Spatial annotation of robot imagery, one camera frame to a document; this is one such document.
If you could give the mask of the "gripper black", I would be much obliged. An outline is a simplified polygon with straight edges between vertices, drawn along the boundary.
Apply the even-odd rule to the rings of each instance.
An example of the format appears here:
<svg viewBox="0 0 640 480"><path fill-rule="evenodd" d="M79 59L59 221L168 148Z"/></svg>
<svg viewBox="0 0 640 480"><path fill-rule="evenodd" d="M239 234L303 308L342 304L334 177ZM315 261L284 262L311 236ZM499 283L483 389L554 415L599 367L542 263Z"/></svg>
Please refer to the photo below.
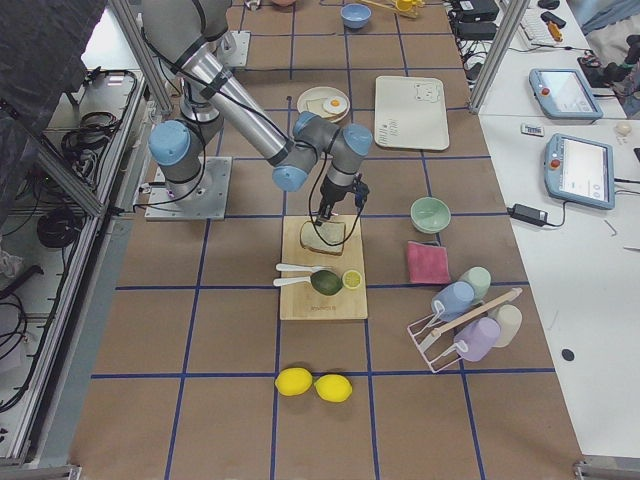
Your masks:
<svg viewBox="0 0 640 480"><path fill-rule="evenodd" d="M362 175L358 173L348 186L337 185L326 176L321 185L320 193L321 201L318 209L319 214L315 220L316 226L322 226L324 219L330 220L332 218L334 205L342 201L348 193L354 195L356 210L361 212L366 205L370 190L362 180Z"/></svg>

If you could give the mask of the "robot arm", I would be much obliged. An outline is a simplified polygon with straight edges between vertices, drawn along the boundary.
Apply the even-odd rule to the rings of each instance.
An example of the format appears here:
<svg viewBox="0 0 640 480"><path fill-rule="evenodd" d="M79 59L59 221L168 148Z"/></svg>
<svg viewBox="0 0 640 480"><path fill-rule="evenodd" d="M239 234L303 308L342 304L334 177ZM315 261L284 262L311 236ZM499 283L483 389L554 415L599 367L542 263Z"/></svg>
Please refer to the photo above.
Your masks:
<svg viewBox="0 0 640 480"><path fill-rule="evenodd" d="M340 127L304 111L293 135L282 132L215 54L228 32L230 1L144 1L143 38L172 72L187 82L187 98L211 107L229 121L274 167L274 183L294 192L321 154L332 157L320 188L318 220L349 193L362 210L369 193L358 174L373 136L359 124Z"/></svg>

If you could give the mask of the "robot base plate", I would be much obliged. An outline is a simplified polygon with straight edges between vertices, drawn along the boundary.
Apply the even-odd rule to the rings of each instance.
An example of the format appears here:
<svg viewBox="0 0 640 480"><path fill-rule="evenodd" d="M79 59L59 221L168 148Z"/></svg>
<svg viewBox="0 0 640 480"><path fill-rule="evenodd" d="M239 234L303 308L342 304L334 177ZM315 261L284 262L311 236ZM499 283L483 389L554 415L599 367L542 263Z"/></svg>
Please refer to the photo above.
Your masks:
<svg viewBox="0 0 640 480"><path fill-rule="evenodd" d="M199 160L204 174L182 185L167 183L161 168L156 168L154 182L160 185L150 187L144 213L147 221L224 219L232 158L206 156Z"/></svg>

